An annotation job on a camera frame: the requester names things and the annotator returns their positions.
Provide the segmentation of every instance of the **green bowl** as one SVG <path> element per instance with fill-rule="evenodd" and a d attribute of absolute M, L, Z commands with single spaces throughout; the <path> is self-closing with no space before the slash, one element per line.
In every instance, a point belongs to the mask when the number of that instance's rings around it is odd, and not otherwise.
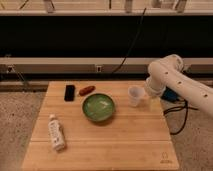
<path fill-rule="evenodd" d="M 105 94 L 93 94 L 87 97 L 82 108 L 86 117 L 94 122 L 104 121 L 115 112 L 113 100 Z"/>

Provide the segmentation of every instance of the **black wall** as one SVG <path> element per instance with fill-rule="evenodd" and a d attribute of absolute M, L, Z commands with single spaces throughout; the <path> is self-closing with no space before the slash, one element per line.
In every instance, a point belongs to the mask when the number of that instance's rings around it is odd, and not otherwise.
<path fill-rule="evenodd" d="M 0 56 L 123 57 L 138 16 L 1 16 Z M 130 56 L 213 57 L 212 16 L 145 16 Z"/>

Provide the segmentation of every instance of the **white bottle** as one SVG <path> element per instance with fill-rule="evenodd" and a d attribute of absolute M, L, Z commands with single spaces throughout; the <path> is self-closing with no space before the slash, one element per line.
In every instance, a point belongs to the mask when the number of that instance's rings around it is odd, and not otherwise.
<path fill-rule="evenodd" d="M 52 147 L 59 151 L 66 147 L 62 127 L 55 115 L 50 115 L 48 124 Z"/>

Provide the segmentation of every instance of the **bottle cap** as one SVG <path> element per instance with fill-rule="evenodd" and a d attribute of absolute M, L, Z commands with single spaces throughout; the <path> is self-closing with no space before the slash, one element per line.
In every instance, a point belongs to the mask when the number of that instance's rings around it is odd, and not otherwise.
<path fill-rule="evenodd" d="M 53 119 L 56 119 L 56 116 L 55 116 L 54 114 L 51 114 L 51 115 L 49 116 L 49 118 L 50 118 L 50 120 L 53 120 Z"/>

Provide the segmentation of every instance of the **red object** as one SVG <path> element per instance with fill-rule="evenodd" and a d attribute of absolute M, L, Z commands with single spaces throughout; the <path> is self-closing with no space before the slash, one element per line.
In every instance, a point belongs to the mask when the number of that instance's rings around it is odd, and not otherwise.
<path fill-rule="evenodd" d="M 95 86 L 88 86 L 79 91 L 80 96 L 85 96 L 95 90 Z"/>

